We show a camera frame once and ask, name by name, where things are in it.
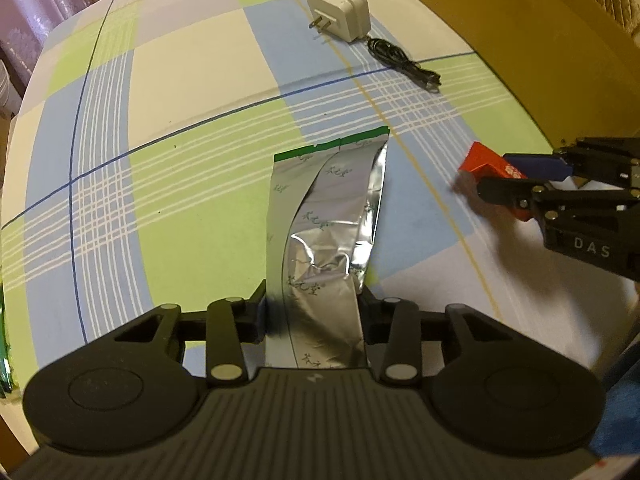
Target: plug prong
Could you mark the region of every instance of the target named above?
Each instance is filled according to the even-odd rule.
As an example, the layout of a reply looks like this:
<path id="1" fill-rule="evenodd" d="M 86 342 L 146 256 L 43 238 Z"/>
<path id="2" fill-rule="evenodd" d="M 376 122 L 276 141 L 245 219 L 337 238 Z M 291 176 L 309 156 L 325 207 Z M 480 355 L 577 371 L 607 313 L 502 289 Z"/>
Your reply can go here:
<path id="1" fill-rule="evenodd" d="M 309 23 L 309 28 L 314 28 L 316 25 L 320 25 L 320 22 L 322 22 L 322 16 L 318 16 L 311 23 Z"/>

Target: red package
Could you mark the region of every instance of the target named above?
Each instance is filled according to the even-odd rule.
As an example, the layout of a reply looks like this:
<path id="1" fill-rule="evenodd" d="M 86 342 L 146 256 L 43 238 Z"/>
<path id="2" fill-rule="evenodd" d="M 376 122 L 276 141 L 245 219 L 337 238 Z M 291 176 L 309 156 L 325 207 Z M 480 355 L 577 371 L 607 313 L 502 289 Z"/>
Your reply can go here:
<path id="1" fill-rule="evenodd" d="M 518 168 L 509 164 L 500 155 L 490 150 L 484 144 L 475 141 L 471 145 L 466 159 L 460 166 L 460 171 L 468 171 L 471 173 L 476 183 L 485 176 L 498 176 L 501 178 L 526 178 Z M 532 218 L 531 212 L 527 209 L 509 208 L 513 215 L 518 219 L 526 222 Z"/>

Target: green object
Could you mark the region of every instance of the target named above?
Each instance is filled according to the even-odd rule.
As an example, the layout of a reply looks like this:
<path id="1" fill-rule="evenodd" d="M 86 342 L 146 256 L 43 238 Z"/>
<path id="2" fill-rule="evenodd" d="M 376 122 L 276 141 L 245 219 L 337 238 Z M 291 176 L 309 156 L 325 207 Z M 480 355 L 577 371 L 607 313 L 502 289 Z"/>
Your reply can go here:
<path id="1" fill-rule="evenodd" d="M 331 148 L 336 148 L 337 146 L 345 146 L 347 144 L 351 144 L 352 142 L 362 142 L 363 140 L 373 139 L 384 134 L 389 134 L 388 126 L 379 126 L 378 128 L 369 130 L 368 132 L 353 134 L 341 139 L 330 140 L 329 142 L 324 142 L 322 144 L 302 146 L 301 148 L 289 150 L 288 152 L 276 153 L 276 155 L 273 156 L 273 161 L 280 162 L 281 160 L 293 158 L 294 156 L 307 155 L 308 153 L 315 152 L 324 152 L 325 150 L 330 150 Z"/>
<path id="2" fill-rule="evenodd" d="M 9 362 L 9 342 L 4 328 L 4 290 L 0 285 L 0 399 L 5 399 L 15 390 L 14 378 Z"/>

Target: black cable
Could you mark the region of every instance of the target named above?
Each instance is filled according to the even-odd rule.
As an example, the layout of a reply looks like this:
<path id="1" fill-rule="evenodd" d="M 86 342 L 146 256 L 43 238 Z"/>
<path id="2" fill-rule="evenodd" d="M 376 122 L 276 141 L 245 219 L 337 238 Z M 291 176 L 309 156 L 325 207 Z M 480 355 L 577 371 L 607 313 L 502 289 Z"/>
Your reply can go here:
<path id="1" fill-rule="evenodd" d="M 383 65 L 402 72 L 418 86 L 429 92 L 438 91 L 438 87 L 441 85 L 440 74 L 420 68 L 415 61 L 411 61 L 407 57 L 399 46 L 382 38 L 368 38 L 367 47 L 369 53 Z"/>

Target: checkered bedsheet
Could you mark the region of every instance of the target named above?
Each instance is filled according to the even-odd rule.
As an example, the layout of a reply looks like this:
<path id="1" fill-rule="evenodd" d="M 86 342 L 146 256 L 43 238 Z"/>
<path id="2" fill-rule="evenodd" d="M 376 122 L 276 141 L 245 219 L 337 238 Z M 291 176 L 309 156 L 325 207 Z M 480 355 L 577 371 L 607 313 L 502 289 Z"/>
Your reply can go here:
<path id="1" fill-rule="evenodd" d="M 370 287 L 469 305 L 593 365 L 632 287 L 549 253 L 533 222 L 452 191 L 473 140 L 547 152 L 498 78 L 417 0 L 372 33 L 442 75 L 428 94 L 307 28 L 304 0 L 102 0 L 56 28 L 25 95 L 2 197 L 18 380 L 147 311 L 200 310 L 264 277 L 273 154 L 388 124 Z M 202 348 L 188 351 L 202 368 Z"/>

